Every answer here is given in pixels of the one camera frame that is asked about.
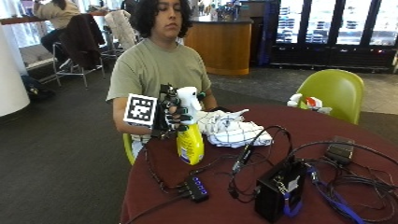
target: glass door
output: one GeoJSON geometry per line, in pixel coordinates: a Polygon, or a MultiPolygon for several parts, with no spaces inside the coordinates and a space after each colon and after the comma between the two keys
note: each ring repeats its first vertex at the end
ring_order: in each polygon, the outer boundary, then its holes
{"type": "Polygon", "coordinates": [[[282,0],[278,12],[276,43],[296,44],[304,0],[282,0]]]}
{"type": "Polygon", "coordinates": [[[394,46],[398,34],[398,1],[383,0],[378,9],[370,45],[394,46]]]}
{"type": "Polygon", "coordinates": [[[336,2],[330,0],[313,0],[306,43],[328,43],[334,4],[336,2]]]}
{"type": "Polygon", "coordinates": [[[338,30],[337,44],[360,45],[371,0],[348,0],[338,30]]]}

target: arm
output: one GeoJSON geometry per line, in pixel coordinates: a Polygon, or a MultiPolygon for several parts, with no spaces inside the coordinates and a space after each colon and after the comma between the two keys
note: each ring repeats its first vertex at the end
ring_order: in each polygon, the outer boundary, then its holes
{"type": "Polygon", "coordinates": [[[202,99],[202,104],[204,104],[204,110],[212,110],[213,108],[216,108],[217,105],[217,100],[216,97],[213,95],[212,89],[209,88],[206,91],[206,96],[202,99]]]}
{"type": "Polygon", "coordinates": [[[39,0],[35,0],[33,2],[35,2],[35,3],[33,3],[33,15],[36,15],[36,12],[37,12],[39,7],[41,6],[41,4],[40,4],[40,1],[39,1],[39,0]]]}
{"type": "Polygon", "coordinates": [[[151,134],[152,130],[141,127],[133,126],[125,123],[124,121],[124,111],[127,106],[127,97],[115,98],[113,99],[113,121],[116,125],[116,129],[120,133],[131,133],[136,135],[151,134]]]}

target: hand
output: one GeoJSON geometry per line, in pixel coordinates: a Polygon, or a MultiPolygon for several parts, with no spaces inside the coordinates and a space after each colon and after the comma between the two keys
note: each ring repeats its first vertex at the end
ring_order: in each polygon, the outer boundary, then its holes
{"type": "MultiPolygon", "coordinates": [[[[205,93],[200,92],[197,94],[198,101],[201,101],[204,97],[205,93]]],[[[181,122],[193,119],[192,111],[188,111],[188,108],[180,106],[180,99],[177,97],[173,97],[172,99],[166,98],[166,100],[169,100],[164,102],[164,108],[166,109],[166,122],[172,125],[174,130],[177,130],[178,132],[185,132],[189,129],[189,127],[188,125],[181,124],[181,122]]]]}

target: bag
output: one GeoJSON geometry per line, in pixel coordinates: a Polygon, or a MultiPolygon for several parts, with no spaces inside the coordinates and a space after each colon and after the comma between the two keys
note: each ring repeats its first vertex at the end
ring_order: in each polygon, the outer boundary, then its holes
{"type": "Polygon", "coordinates": [[[55,95],[55,91],[47,88],[35,78],[21,76],[21,79],[31,101],[44,100],[55,95]]]}

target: power adapter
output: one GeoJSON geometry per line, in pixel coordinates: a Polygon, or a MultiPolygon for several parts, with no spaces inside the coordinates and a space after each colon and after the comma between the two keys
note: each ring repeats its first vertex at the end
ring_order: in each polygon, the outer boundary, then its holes
{"type": "Polygon", "coordinates": [[[205,189],[202,183],[200,182],[200,179],[194,175],[189,175],[186,177],[185,187],[189,191],[192,201],[194,201],[196,203],[201,203],[202,201],[206,201],[209,199],[208,190],[205,189]]]}
{"type": "MultiPolygon", "coordinates": [[[[333,138],[334,142],[342,142],[342,143],[350,143],[353,144],[354,141],[349,138],[336,136],[333,138]]],[[[330,144],[325,153],[325,156],[336,161],[337,163],[341,163],[344,165],[348,165],[352,160],[352,154],[353,154],[353,146],[344,145],[344,144],[330,144]]]]}
{"type": "Polygon", "coordinates": [[[296,207],[301,201],[308,167],[302,161],[281,161],[257,180],[256,211],[269,222],[276,222],[284,207],[296,207]],[[280,187],[290,194],[285,202],[280,187]]]}

